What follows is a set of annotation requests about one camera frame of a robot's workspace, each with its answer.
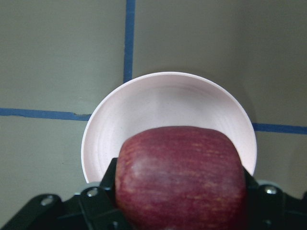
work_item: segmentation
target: white bowl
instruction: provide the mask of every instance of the white bowl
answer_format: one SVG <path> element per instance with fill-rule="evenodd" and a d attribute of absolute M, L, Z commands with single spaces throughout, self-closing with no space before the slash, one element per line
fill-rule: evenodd
<path fill-rule="evenodd" d="M 235 145 L 243 166 L 253 174 L 256 137 L 250 119 L 225 89 L 181 72 L 144 75 L 116 88 L 94 110 L 82 139 L 86 181 L 100 181 L 124 141 L 144 130 L 195 126 L 223 132 Z"/>

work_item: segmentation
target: apple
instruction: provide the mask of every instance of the apple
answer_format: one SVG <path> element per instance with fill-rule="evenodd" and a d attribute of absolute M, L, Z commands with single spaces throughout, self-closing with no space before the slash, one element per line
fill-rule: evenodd
<path fill-rule="evenodd" d="M 243 166 L 216 130 L 167 126 L 130 137 L 119 153 L 115 196 L 137 230 L 246 229 Z"/>

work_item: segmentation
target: bolt head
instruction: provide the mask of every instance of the bolt head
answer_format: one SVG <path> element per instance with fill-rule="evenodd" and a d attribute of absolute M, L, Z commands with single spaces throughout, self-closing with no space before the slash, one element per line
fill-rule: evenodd
<path fill-rule="evenodd" d="M 97 188 L 91 188 L 90 190 L 87 191 L 86 195 L 88 197 L 93 197 L 98 194 L 98 189 Z"/>
<path fill-rule="evenodd" d="M 272 185 L 268 185 L 264 187 L 264 191 L 267 194 L 274 195 L 277 193 L 277 188 Z"/>
<path fill-rule="evenodd" d="M 44 199 L 42 199 L 40 204 L 42 206 L 47 206 L 47 205 L 50 205 L 53 202 L 53 200 L 54 200 L 53 196 L 52 195 L 48 195 Z"/>

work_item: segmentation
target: apple skin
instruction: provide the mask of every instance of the apple skin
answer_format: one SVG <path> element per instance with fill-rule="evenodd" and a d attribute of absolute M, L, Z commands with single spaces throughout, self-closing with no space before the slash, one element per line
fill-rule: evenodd
<path fill-rule="evenodd" d="M 243 230 L 247 190 L 236 148 L 223 133 L 167 126 L 127 139 L 116 203 L 137 230 Z"/>

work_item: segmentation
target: blue tape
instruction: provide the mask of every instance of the blue tape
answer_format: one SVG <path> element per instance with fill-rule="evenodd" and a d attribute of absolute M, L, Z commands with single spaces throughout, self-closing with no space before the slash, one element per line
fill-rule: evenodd
<path fill-rule="evenodd" d="M 124 83 L 132 79 L 135 0 L 126 1 Z"/>
<path fill-rule="evenodd" d="M 72 120 L 72 121 L 88 121 L 91 114 L 78 115 L 71 112 L 31 110 L 31 109 L 12 109 L 0 108 L 0 116 L 22 116 L 31 118 Z M 252 123 L 255 131 L 258 132 L 274 132 L 274 133 L 290 133 L 307 135 L 307 127 L 305 126 L 287 126 Z"/>
<path fill-rule="evenodd" d="M 0 108 L 1 116 L 23 116 L 31 118 L 57 119 L 57 120 L 73 120 L 73 121 L 88 121 L 90 114 L 78 115 L 71 112 L 31 110 L 31 109 L 11 109 Z"/>
<path fill-rule="evenodd" d="M 307 134 L 307 127 L 304 126 L 287 126 L 287 125 L 253 123 L 253 127 L 255 131 L 261 131 L 261 132 Z"/>

